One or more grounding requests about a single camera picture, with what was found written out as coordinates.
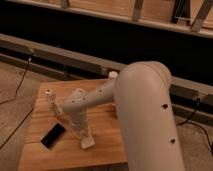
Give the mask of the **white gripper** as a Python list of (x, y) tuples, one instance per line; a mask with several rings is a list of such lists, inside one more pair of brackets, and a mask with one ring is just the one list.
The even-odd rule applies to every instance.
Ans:
[(68, 113), (67, 118), (72, 130), (79, 139), (83, 139), (89, 135), (89, 126), (85, 110), (77, 113)]

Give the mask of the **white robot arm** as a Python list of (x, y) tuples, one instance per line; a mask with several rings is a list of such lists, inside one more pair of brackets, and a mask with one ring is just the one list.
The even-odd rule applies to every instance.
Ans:
[(135, 62), (119, 75), (61, 104), (73, 120), (88, 107), (113, 102), (129, 171), (185, 171), (169, 88), (169, 69), (156, 61)]

